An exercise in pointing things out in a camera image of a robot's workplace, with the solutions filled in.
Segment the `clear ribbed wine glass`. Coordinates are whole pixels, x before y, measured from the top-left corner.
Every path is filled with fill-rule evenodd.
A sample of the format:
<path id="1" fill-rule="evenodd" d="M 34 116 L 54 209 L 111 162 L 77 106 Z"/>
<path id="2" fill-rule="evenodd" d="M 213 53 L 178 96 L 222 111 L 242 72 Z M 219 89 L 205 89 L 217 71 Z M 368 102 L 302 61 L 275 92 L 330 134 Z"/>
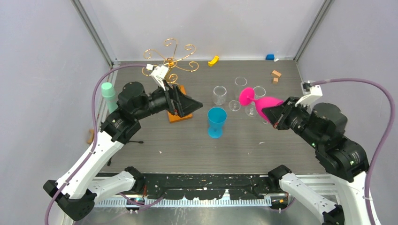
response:
<path id="1" fill-rule="evenodd" d="M 265 96 L 266 90 L 261 86 L 256 86 L 253 88 L 254 90 L 254 99 L 259 99 Z M 245 108 L 245 113 L 249 117 L 255 117 L 258 115 L 255 103 L 252 101 L 248 106 Z"/>

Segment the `pink wine glass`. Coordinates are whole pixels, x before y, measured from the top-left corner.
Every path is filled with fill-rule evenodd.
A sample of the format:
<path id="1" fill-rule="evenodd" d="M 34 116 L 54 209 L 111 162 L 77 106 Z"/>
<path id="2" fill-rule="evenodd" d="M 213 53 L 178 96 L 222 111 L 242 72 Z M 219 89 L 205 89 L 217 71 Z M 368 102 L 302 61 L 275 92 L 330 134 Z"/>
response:
<path id="1" fill-rule="evenodd" d="M 242 106 L 248 106 L 252 101 L 255 103 L 258 115 L 264 119 L 265 123 L 269 123 L 269 120 L 262 113 L 262 109 L 266 107 L 275 106 L 276 103 L 281 102 L 283 100 L 277 99 L 275 97 L 264 96 L 259 99 L 254 99 L 254 90 L 251 87 L 247 87 L 243 89 L 239 96 L 239 102 Z"/>

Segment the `blue wine glass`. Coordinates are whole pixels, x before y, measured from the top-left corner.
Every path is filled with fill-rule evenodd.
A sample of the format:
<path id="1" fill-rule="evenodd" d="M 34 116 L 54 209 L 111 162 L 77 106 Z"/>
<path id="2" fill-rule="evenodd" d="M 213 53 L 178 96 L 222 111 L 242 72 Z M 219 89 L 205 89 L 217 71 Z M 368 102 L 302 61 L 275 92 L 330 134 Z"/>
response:
<path id="1" fill-rule="evenodd" d="M 223 134 L 223 126 L 227 120 L 227 112 L 221 107 L 212 107 L 208 113 L 208 135 L 214 139 L 220 138 Z"/>

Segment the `clear flute glass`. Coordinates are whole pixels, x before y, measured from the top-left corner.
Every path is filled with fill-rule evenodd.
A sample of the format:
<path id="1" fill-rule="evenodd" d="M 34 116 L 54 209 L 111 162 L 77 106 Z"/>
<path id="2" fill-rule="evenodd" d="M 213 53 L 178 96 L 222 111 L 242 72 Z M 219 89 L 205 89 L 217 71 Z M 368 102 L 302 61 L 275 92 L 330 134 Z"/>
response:
<path id="1" fill-rule="evenodd" d="M 247 85 L 247 79 L 245 77 L 236 77 L 234 80 L 235 84 L 235 89 L 233 91 L 233 99 L 229 102 L 229 109 L 233 112 L 236 112 L 240 110 L 241 104 L 239 102 L 239 96 L 241 91 L 246 87 Z"/>

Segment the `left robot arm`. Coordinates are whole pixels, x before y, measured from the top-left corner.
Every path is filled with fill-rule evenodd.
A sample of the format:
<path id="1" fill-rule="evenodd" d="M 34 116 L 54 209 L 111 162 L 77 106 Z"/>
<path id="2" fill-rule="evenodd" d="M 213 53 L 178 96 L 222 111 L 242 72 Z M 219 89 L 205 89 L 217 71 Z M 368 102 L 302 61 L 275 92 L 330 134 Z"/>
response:
<path id="1" fill-rule="evenodd" d="M 203 104 L 185 95 L 174 84 L 164 83 L 146 94 L 140 82 L 129 82 L 118 96 L 117 109 L 110 113 L 93 142 L 72 168 L 58 180 L 48 180 L 43 188 L 73 221 L 80 221 L 95 204 L 113 195 L 130 191 L 139 194 L 145 186 L 141 172 L 127 167 L 101 182 L 93 179 L 109 159 L 126 145 L 140 128 L 140 120 L 162 111 L 184 117 Z"/>

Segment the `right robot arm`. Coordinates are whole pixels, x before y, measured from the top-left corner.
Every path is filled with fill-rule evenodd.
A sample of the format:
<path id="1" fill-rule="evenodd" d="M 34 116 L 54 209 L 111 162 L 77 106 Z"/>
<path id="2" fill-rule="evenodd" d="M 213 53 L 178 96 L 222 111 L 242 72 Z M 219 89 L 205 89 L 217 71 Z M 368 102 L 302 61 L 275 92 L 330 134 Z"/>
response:
<path id="1" fill-rule="evenodd" d="M 334 104 L 318 103 L 311 112 L 290 97 L 261 112 L 277 130 L 292 130 L 315 151 L 334 181 L 340 202 L 332 202 L 305 185 L 288 167 L 268 173 L 268 187 L 284 191 L 311 211 L 323 225 L 377 225 L 379 220 L 365 184 L 369 163 L 361 145 L 345 136 L 347 117 Z"/>

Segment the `yellow toy block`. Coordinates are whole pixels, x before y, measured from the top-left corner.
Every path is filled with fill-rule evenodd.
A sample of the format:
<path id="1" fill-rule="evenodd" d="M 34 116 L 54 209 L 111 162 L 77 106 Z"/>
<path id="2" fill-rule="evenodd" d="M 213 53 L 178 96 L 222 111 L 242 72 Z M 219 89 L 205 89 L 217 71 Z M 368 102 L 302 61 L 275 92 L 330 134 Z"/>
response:
<path id="1" fill-rule="evenodd" d="M 209 67 L 213 67 L 219 61 L 219 56 L 214 56 L 211 61 L 208 61 L 207 64 Z"/>

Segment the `blue toy block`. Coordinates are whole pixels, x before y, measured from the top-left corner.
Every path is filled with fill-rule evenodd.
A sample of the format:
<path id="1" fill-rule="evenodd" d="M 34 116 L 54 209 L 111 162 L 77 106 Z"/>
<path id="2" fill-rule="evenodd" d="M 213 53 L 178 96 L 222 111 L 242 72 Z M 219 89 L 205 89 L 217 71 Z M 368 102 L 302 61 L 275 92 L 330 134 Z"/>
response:
<path id="1" fill-rule="evenodd" d="M 275 60 L 275 55 L 274 54 L 267 54 L 265 59 L 266 60 Z"/>

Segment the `mint green cup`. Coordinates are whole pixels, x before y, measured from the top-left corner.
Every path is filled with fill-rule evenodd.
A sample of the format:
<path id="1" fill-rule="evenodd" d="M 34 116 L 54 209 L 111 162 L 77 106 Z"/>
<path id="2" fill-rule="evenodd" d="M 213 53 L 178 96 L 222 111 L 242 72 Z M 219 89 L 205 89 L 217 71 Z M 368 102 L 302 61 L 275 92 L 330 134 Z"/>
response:
<path id="1" fill-rule="evenodd" d="M 110 82 L 105 82 L 101 85 L 101 94 L 106 102 L 109 113 L 114 112 L 117 105 L 117 94 L 114 86 Z"/>

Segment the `wooden piece left edge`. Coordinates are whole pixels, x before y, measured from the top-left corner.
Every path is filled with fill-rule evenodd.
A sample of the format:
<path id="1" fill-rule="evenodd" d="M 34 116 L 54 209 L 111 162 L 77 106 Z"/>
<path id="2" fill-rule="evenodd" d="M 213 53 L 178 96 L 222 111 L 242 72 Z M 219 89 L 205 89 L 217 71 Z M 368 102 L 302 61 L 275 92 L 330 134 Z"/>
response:
<path id="1" fill-rule="evenodd" d="M 90 129 L 90 130 L 89 130 L 89 138 L 88 138 L 88 140 L 87 140 L 87 143 L 88 143 L 88 144 L 92 144 L 92 143 L 93 143 L 93 141 L 94 141 L 94 135 L 95 135 L 94 130 L 93 130 L 93 129 Z"/>

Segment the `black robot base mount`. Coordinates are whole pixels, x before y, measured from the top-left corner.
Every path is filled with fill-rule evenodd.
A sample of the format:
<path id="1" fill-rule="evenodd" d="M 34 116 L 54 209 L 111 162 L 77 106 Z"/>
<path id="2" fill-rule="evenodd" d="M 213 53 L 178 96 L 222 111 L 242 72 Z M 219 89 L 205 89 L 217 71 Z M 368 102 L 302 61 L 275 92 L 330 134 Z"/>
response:
<path id="1" fill-rule="evenodd" d="M 127 209 L 150 207 L 269 207 L 282 212 L 295 199 L 276 180 L 260 174 L 144 173 L 136 184 L 117 191 Z"/>

